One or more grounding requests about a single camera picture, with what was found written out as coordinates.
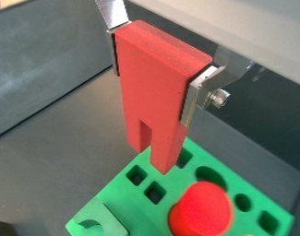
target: bolt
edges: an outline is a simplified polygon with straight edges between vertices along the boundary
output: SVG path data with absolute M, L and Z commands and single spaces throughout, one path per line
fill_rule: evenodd
M 211 104 L 220 109 L 227 104 L 229 96 L 231 94 L 225 90 L 215 90 L 211 94 Z

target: green board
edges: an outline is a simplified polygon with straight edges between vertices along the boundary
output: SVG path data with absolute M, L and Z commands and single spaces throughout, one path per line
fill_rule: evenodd
M 150 165 L 149 148 L 134 158 L 78 213 L 85 216 L 81 218 L 82 221 L 99 218 L 99 227 L 104 227 L 104 230 L 98 234 L 91 234 L 91 229 L 81 225 L 77 214 L 66 226 L 71 236 L 118 236 L 106 234 L 112 230 L 106 229 L 112 224 L 102 224 L 106 215 L 98 210 L 94 201 L 101 201 L 106 205 L 109 212 L 129 231 L 129 235 L 172 235 L 168 226 L 169 210 L 178 202 L 188 186 L 197 181 L 216 183 L 229 195 L 235 219 L 224 235 L 289 235 L 293 222 L 291 213 L 186 138 L 178 164 L 166 175 Z

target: red rectangular block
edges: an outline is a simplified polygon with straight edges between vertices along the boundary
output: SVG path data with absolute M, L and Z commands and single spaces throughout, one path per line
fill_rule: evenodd
M 212 57 L 140 20 L 116 31 L 116 44 L 128 140 L 138 152 L 150 145 L 150 163 L 165 174 L 188 133 L 188 86 Z

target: red sphere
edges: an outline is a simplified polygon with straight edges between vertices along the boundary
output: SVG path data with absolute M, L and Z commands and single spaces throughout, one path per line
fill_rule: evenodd
M 176 236 L 223 235 L 232 224 L 233 209 L 225 190 L 209 182 L 194 183 L 169 213 Z

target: white panel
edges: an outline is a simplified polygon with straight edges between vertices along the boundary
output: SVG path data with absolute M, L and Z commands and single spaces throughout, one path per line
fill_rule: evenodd
M 132 0 L 300 84 L 300 0 Z

